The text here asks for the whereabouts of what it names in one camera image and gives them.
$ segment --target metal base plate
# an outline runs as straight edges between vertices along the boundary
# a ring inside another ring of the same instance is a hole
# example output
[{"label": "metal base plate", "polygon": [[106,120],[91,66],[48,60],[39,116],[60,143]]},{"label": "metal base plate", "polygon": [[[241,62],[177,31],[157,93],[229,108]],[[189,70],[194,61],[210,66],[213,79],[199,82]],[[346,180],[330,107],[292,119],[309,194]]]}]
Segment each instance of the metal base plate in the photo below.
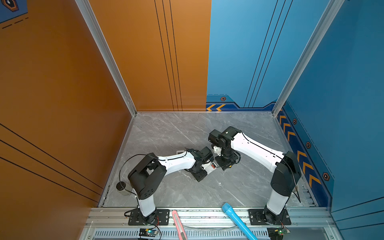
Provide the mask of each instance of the metal base plate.
[{"label": "metal base plate", "polygon": [[[169,209],[157,209],[155,218],[156,217],[159,217],[159,225],[160,226],[168,225],[168,223],[169,223]],[[148,225],[148,223],[146,223],[145,220],[143,219],[139,209],[132,209],[131,214],[129,216],[128,225],[142,226],[142,225]]]},{"label": "metal base plate", "polygon": [[198,182],[200,182],[201,180],[203,180],[203,178],[205,178],[208,174],[207,174],[207,171],[205,170],[202,170],[200,173],[192,173],[192,175],[196,178],[196,180]]},{"label": "metal base plate", "polygon": [[[89,217],[86,220],[85,228],[137,228],[137,226],[129,226],[129,217],[125,217],[124,213],[130,211],[132,207],[102,207],[92,208]],[[250,225],[249,209],[260,209],[262,212],[264,207],[234,207],[233,210],[246,224]],[[227,228],[233,227],[233,221],[223,212],[221,207],[172,207],[176,210],[182,219],[183,225],[196,228]],[[336,224],[326,207],[287,207],[286,212],[290,216],[292,228],[313,228],[326,227],[336,228]],[[172,216],[169,217],[169,224],[162,226],[165,228],[174,227]],[[273,226],[265,227],[281,227],[281,223]]]},{"label": "metal base plate", "polygon": [[215,160],[223,171],[226,170],[227,168],[232,167],[232,165],[235,164],[234,162],[226,160],[226,159],[222,158],[221,156],[216,156]]},{"label": "metal base plate", "polygon": [[[249,220],[251,222],[251,225],[269,225],[264,221],[263,216],[264,209],[248,209],[249,213]],[[282,211],[282,222],[284,225],[291,225],[291,219],[288,215],[287,211]]]}]

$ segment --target blue wall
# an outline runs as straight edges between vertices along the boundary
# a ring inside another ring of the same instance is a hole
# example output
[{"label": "blue wall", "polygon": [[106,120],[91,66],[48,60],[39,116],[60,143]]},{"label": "blue wall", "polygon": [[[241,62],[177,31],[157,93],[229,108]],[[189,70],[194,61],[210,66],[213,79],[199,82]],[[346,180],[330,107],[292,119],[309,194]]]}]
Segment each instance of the blue wall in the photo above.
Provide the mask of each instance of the blue wall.
[{"label": "blue wall", "polygon": [[346,0],[288,98],[333,176],[345,239],[384,229],[383,10],[381,0]]},{"label": "blue wall", "polygon": [[212,0],[207,95],[228,95],[242,108],[275,101],[327,4]]},{"label": "blue wall", "polygon": [[26,0],[17,0],[17,7],[19,10],[12,12],[3,3],[0,2],[0,23],[18,17],[20,15],[26,14],[28,12],[26,7]]}]

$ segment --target black stripe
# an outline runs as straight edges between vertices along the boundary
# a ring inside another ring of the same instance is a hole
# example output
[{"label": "black stripe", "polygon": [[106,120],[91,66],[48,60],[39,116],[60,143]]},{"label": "black stripe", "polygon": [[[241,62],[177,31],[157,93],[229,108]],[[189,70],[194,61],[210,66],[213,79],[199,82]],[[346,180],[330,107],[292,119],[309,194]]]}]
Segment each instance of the black stripe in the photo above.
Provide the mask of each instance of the black stripe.
[{"label": "black stripe", "polygon": [[382,199],[382,198],[384,198],[384,197],[379,197],[379,198],[372,199],[372,200],[369,200],[369,201],[366,201],[366,202],[362,202],[362,203],[359,203],[359,204],[356,204],[356,205],[352,205],[352,206],[349,206],[349,207],[345,207],[345,208],[343,208],[343,209],[339,209],[339,210],[333,211],[332,213],[337,212],[337,211],[341,211],[341,210],[344,210],[344,209],[348,209],[348,208],[350,208],[350,207],[355,207],[355,206],[358,206],[358,205],[361,205],[361,204],[366,204],[366,203],[368,203],[368,202],[373,202],[373,201],[376,201],[376,200],[379,200],[379,199]]},{"label": "black stripe", "polygon": [[[376,223],[376,224],[370,224],[370,225],[364,225],[364,226],[359,226],[359,227],[370,227],[370,226],[376,226],[376,225],[381,225],[381,224],[384,224],[384,222]],[[341,231],[341,230],[354,229],[354,228],[359,228],[359,227],[349,227],[349,228],[339,229],[339,230]]]},{"label": "black stripe", "polygon": [[[222,104],[222,102],[221,102],[221,103],[219,103],[219,102],[207,102],[207,103],[216,103],[217,105],[221,105],[221,104]],[[239,107],[239,105],[237,105],[237,103],[235,103],[235,102],[225,102],[225,103],[234,103],[238,108],[241,109],[241,107]],[[270,102],[270,103],[268,103],[267,105],[265,105],[264,107],[259,107],[259,108],[265,108],[265,107],[267,107],[268,105],[271,105],[272,103],[276,103],[276,102]]]},{"label": "black stripe", "polygon": [[[292,108],[292,106],[289,104],[289,102],[287,101],[286,103],[290,106],[290,108],[292,109],[293,113],[297,116],[297,114],[295,113],[295,110]],[[295,129],[294,124],[289,119],[289,117],[288,117],[287,113],[285,112],[285,110],[283,108],[281,108],[281,109],[283,110],[285,116],[287,117],[286,119],[287,119],[288,123],[291,125],[291,127],[292,127],[293,131],[295,132],[296,136],[298,136],[298,133],[297,133],[297,131]],[[304,146],[305,146],[304,142],[302,141],[302,139],[299,136],[298,136],[298,139],[299,139],[300,144],[304,148]],[[308,156],[307,158],[311,162],[311,165],[314,166],[313,161],[311,159],[311,156]],[[321,176],[320,172],[318,171],[318,169],[316,167],[313,170],[315,170],[315,172],[317,173],[318,176]],[[322,182],[322,186],[326,186],[323,178],[319,178],[319,180]],[[332,206],[332,195],[331,195],[331,193],[329,192],[327,187],[324,187],[323,189],[325,189],[325,191],[326,191],[325,193],[326,194],[328,193],[327,194],[327,197],[329,197],[329,204],[328,204],[328,206]]]},{"label": "black stripe", "polygon": [[362,215],[354,216],[354,217],[348,217],[348,218],[344,218],[344,219],[336,220],[335,222],[337,222],[337,221],[343,221],[343,220],[347,220],[347,219],[351,219],[351,218],[355,218],[355,217],[362,217],[362,216],[366,216],[366,215],[370,215],[370,214],[376,214],[376,213],[379,213],[379,212],[384,212],[384,210],[377,211],[377,212],[371,212],[371,213],[369,213],[369,214],[362,214]]},{"label": "black stripe", "polygon": [[15,133],[14,131],[12,131],[11,129],[7,128],[6,126],[4,126],[3,124],[0,123],[1,126],[3,126],[4,128],[6,128],[7,130],[9,130],[10,132],[12,132],[13,134],[15,134],[16,136],[20,137],[21,139],[23,139],[24,141],[26,141],[27,143],[31,144],[32,146],[34,146],[35,148],[39,149],[40,151],[42,151],[43,153],[47,154],[48,156],[50,156],[51,158],[55,159],[56,161],[58,161],[59,163],[61,163],[62,165],[66,166],[67,168],[71,169],[72,171],[74,171],[75,173],[79,174],[80,176],[82,176],[83,178],[87,179],[88,181],[92,182],[94,185],[98,186],[99,188],[103,189],[102,187],[100,187],[99,185],[97,185],[96,183],[94,183],[93,181],[89,180],[88,178],[86,178],[85,176],[81,175],[80,173],[78,173],[77,171],[73,170],[72,168],[70,168],[68,165],[60,162],[57,158],[53,157],[52,155],[48,154],[47,152],[45,152],[44,150],[42,150],[41,148],[37,147],[36,145],[34,145],[33,143],[31,143],[30,141],[26,140],[25,138],[23,138],[22,136],[20,136],[19,134]]},{"label": "black stripe", "polygon": [[161,0],[161,2],[163,3],[164,21],[166,22],[166,31],[167,31],[167,40],[168,40],[168,49],[169,49],[169,59],[170,59],[170,66],[171,66],[171,69],[172,69],[173,87],[175,88],[176,106],[177,106],[177,110],[179,110],[179,103],[177,102],[177,94],[176,94],[175,75],[173,74],[172,56],[171,56],[171,54],[170,54],[169,37],[168,37],[168,28],[167,28],[167,20],[166,20],[166,11],[165,11],[165,9],[164,9],[164,1]]},{"label": "black stripe", "polygon": [[[39,177],[42,177],[42,178],[44,178],[44,179],[46,179],[46,180],[48,180],[48,181],[50,181],[50,182],[53,182],[54,184],[57,184],[57,185],[59,185],[59,186],[64,187],[63,185],[58,184],[57,182],[54,182],[54,181],[52,181],[52,180],[49,180],[48,178],[43,177],[43,176],[41,176],[41,175],[39,175],[39,174],[37,174],[37,173],[35,173],[35,172],[32,172],[31,170],[28,170],[28,169],[26,169],[26,168],[24,168],[24,167],[22,167],[22,166],[20,166],[20,165],[17,165],[16,163],[13,163],[13,162],[11,162],[11,161],[9,161],[9,160],[3,158],[3,157],[0,157],[0,158],[3,159],[3,160],[5,160],[5,161],[7,161],[7,162],[9,162],[9,163],[12,163],[12,164],[15,165],[15,166],[18,166],[18,167],[20,167],[20,168],[22,168],[22,169],[24,169],[24,170],[27,170],[28,172],[31,172],[31,173],[33,173],[33,174],[39,176]],[[86,198],[88,198],[89,200],[92,200],[92,201],[94,201],[94,202],[98,202],[98,201],[95,201],[95,200],[93,200],[93,199],[91,199],[91,198],[89,198],[89,197],[87,197],[87,196],[84,196],[83,194],[80,194],[80,193],[78,193],[78,192],[76,192],[76,191],[74,191],[74,190],[72,190],[72,189],[69,189],[69,188],[67,188],[67,187],[64,187],[64,188],[65,188],[65,189],[68,189],[69,191],[72,191],[72,192],[74,192],[74,193],[77,193],[77,194],[79,194],[79,195],[81,195],[81,196],[83,196],[83,197],[86,197]]]},{"label": "black stripe", "polygon": [[276,5],[275,5],[275,8],[274,8],[273,13],[272,13],[271,21],[269,22],[268,30],[266,31],[266,34],[265,34],[265,38],[264,38],[264,42],[263,42],[262,49],[261,49],[261,51],[260,51],[259,59],[257,60],[257,64],[256,64],[256,67],[255,67],[255,71],[253,72],[252,81],[251,81],[251,84],[249,85],[249,89],[248,89],[247,97],[245,98],[244,107],[245,107],[245,104],[247,103],[247,99],[248,99],[249,92],[251,91],[251,86],[252,86],[253,78],[255,77],[255,73],[256,73],[257,65],[259,65],[260,56],[262,55],[262,51],[263,51],[263,48],[264,48],[265,40],[266,40],[266,37],[267,37],[267,35],[268,35],[269,27],[271,26],[271,22],[272,22],[272,19],[273,19],[273,15],[275,14],[275,10],[276,10],[276,6],[277,6],[277,3],[278,3],[278,2],[279,2],[279,0],[276,1]]},{"label": "black stripe", "polygon": [[10,25],[8,25],[8,26],[5,26],[5,27],[3,27],[2,29],[7,28],[7,27],[9,27],[9,26],[12,26],[12,24],[10,24]]},{"label": "black stripe", "polygon": [[177,79],[179,80],[179,92],[180,92],[181,110],[183,110],[183,101],[181,100],[181,87],[180,87],[180,77],[179,77],[179,65],[177,64],[175,30],[173,29],[172,7],[171,7],[171,5],[170,5],[170,0],[169,0],[169,8],[170,8],[170,18],[171,18],[171,20],[172,20],[173,43],[175,44],[175,56],[176,56]]},{"label": "black stripe", "polygon": [[253,89],[253,92],[252,92],[252,95],[251,95],[251,99],[249,100],[248,107],[251,105],[252,97],[253,97],[253,94],[255,93],[255,89],[256,89],[256,86],[257,86],[257,82],[259,81],[259,77],[260,77],[260,74],[261,74],[261,72],[262,72],[262,69],[263,69],[263,66],[264,66],[265,59],[266,59],[266,57],[267,57],[267,55],[268,55],[269,47],[271,46],[271,43],[272,43],[272,40],[273,40],[273,36],[275,35],[275,31],[276,31],[277,25],[279,24],[279,20],[280,20],[280,17],[281,17],[281,13],[283,12],[285,2],[286,2],[286,0],[284,0],[284,4],[283,4],[283,7],[281,8],[281,11],[280,11],[280,14],[279,14],[279,18],[277,19],[276,26],[275,26],[275,30],[273,31],[273,34],[272,34],[272,37],[271,37],[271,41],[269,42],[268,49],[266,50],[265,58],[264,58],[262,67],[260,68],[259,76],[257,77],[257,81],[256,81],[256,84],[255,84],[255,88]]},{"label": "black stripe", "polygon": [[292,3],[293,3],[293,0],[291,1],[291,5],[289,5],[289,8],[288,8],[288,12],[287,12],[287,15],[285,15],[285,19],[284,19],[283,25],[282,25],[282,27],[281,27],[281,29],[280,29],[280,32],[279,32],[279,36],[277,37],[277,40],[276,40],[275,46],[273,47],[273,51],[272,51],[272,54],[271,54],[271,58],[269,59],[268,65],[266,66],[266,69],[265,69],[265,72],[264,72],[264,75],[263,75],[262,81],[260,82],[260,86],[259,86],[259,89],[257,90],[257,94],[256,94],[256,97],[255,97],[255,100],[253,101],[252,107],[253,107],[253,105],[255,104],[255,101],[256,101],[257,95],[259,94],[259,91],[260,91],[260,87],[261,87],[261,86],[262,86],[262,84],[263,84],[263,80],[264,80],[264,77],[265,77],[265,73],[266,73],[266,71],[268,70],[268,67],[269,67],[269,63],[271,62],[271,59],[272,59],[272,56],[273,56],[273,52],[275,51],[275,48],[276,48],[276,45],[277,45],[277,41],[279,40],[279,37],[280,37],[281,31],[283,30],[283,27],[284,27],[284,23],[285,23],[285,20],[287,19],[287,16],[288,16],[289,10],[291,9]]},{"label": "black stripe", "polygon": [[169,84],[169,92],[170,92],[170,99],[172,101],[173,111],[175,111],[175,108],[173,107],[172,91],[170,89],[170,82],[169,82],[168,68],[167,68],[167,61],[166,61],[166,53],[164,52],[163,38],[161,37],[161,29],[160,29],[159,15],[157,13],[156,0],[153,0],[153,2],[155,3],[155,9],[156,9],[156,15],[157,15],[157,23],[159,24],[159,31],[160,31],[161,46],[163,47],[164,62],[166,63],[166,70],[167,70],[167,77],[168,77],[168,84]]},{"label": "black stripe", "polygon": [[23,152],[23,151],[21,151],[21,150],[19,150],[19,149],[15,148],[15,147],[13,147],[12,145],[10,145],[10,144],[8,144],[8,143],[4,142],[3,140],[1,140],[1,139],[0,139],[0,142],[2,142],[2,143],[4,143],[4,144],[6,144],[6,145],[10,146],[11,148],[13,148],[13,149],[15,149],[15,150],[17,150],[17,151],[21,152],[22,154],[26,155],[27,157],[30,157],[30,158],[32,158],[33,160],[35,160],[35,161],[37,161],[37,162],[39,162],[39,163],[43,164],[43,165],[44,165],[44,166],[46,166],[47,168],[54,170],[55,172],[57,172],[57,173],[59,173],[59,174],[63,175],[64,177],[66,177],[66,178],[68,178],[68,179],[70,179],[70,180],[74,181],[75,183],[78,183],[78,184],[80,184],[81,186],[85,187],[86,189],[89,189],[89,190],[91,190],[92,192],[94,192],[94,193],[96,193],[96,194],[99,194],[99,193],[95,192],[94,190],[92,190],[92,189],[90,189],[90,188],[88,188],[88,187],[86,187],[86,186],[82,185],[81,183],[79,183],[79,182],[77,182],[77,181],[73,180],[72,178],[70,178],[70,177],[68,177],[68,176],[66,176],[66,175],[64,175],[64,174],[62,174],[61,172],[59,172],[59,171],[57,171],[57,170],[53,169],[52,167],[50,167],[50,166],[48,166],[48,165],[46,165],[46,164],[44,164],[44,163],[40,162],[40,161],[39,161],[39,160],[37,160],[36,158],[33,158],[33,157],[31,157],[30,155],[26,154],[25,152]]}]

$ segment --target orange wall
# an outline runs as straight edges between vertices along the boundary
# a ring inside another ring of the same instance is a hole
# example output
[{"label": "orange wall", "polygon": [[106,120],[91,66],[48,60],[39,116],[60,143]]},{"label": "orange wall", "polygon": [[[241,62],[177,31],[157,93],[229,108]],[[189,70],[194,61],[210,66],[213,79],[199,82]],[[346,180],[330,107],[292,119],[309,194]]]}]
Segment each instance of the orange wall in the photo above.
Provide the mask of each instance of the orange wall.
[{"label": "orange wall", "polygon": [[210,0],[90,0],[138,111],[205,110]]},{"label": "orange wall", "polygon": [[0,236],[77,239],[129,111],[75,1],[28,1],[0,52]]}]

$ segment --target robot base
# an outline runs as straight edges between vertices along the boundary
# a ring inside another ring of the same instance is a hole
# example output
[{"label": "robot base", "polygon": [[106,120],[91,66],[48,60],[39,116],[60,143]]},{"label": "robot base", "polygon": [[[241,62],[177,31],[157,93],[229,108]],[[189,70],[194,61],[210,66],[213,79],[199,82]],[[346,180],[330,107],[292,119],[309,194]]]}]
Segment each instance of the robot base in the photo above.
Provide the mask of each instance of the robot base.
[{"label": "robot base", "polygon": [[205,170],[200,171],[199,173],[193,173],[193,172],[190,172],[190,173],[192,173],[192,175],[196,178],[198,182],[203,180],[203,178],[205,178],[208,175],[207,171]]},{"label": "robot base", "polygon": [[235,154],[233,154],[231,159],[226,159],[223,156],[216,156],[215,157],[217,165],[219,165],[223,171],[226,170],[227,168],[232,167],[234,164],[236,164],[237,159],[238,159],[238,157]]},{"label": "robot base", "polygon": [[248,209],[248,213],[251,225],[279,225],[280,219],[284,225],[292,224],[288,212],[285,209],[283,209],[278,216],[269,217],[271,218],[269,220],[267,220],[264,215],[264,209]]},{"label": "robot base", "polygon": [[140,212],[140,209],[132,209],[131,214],[129,216],[128,225],[130,226],[142,226],[148,224],[157,224],[157,217],[159,217],[159,225],[164,226],[168,225],[169,221],[169,209],[156,209],[148,217],[143,217]]}]

